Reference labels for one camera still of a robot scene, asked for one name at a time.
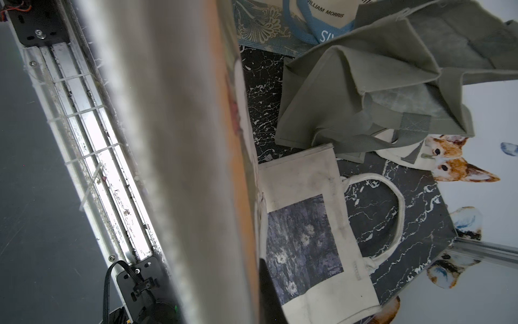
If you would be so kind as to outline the grey-green canvas bag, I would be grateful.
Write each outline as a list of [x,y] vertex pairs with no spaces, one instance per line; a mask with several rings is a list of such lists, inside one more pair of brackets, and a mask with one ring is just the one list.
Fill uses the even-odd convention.
[[367,152],[475,135],[462,88],[517,78],[517,23],[477,1],[381,1],[356,28],[284,64],[275,142]]

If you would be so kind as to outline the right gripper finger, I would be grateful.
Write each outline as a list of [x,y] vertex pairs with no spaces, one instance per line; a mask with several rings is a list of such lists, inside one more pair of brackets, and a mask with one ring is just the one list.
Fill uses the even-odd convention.
[[264,259],[259,263],[259,280],[260,323],[288,324]]

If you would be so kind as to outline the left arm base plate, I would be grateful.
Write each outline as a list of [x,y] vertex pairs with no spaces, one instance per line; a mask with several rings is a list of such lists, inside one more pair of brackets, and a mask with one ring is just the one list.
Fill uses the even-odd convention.
[[56,1],[4,1],[1,22],[10,22],[24,47],[49,47],[69,43]]

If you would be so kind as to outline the cream canvas bag with photo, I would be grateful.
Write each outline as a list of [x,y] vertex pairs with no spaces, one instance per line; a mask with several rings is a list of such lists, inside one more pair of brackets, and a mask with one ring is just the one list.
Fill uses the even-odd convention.
[[[342,178],[331,144],[259,167],[267,213],[260,253],[289,323],[356,323],[382,309],[374,273],[403,236],[405,199],[384,176]],[[381,253],[363,256],[350,226],[345,192],[374,180],[397,197],[395,237]]]

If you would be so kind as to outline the cream bag with yellow handles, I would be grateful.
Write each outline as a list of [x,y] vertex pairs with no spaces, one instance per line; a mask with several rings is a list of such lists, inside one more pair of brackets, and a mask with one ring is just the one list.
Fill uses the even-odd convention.
[[79,1],[188,323],[258,323],[256,155],[231,1]]

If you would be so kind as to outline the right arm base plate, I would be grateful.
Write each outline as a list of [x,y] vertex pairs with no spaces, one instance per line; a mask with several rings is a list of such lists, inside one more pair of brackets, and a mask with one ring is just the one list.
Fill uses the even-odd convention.
[[[111,279],[116,267],[115,285],[121,292],[124,306],[111,310]],[[167,285],[159,261],[148,259],[129,265],[123,260],[112,263],[105,275],[103,287],[102,323],[183,323],[180,307]]]

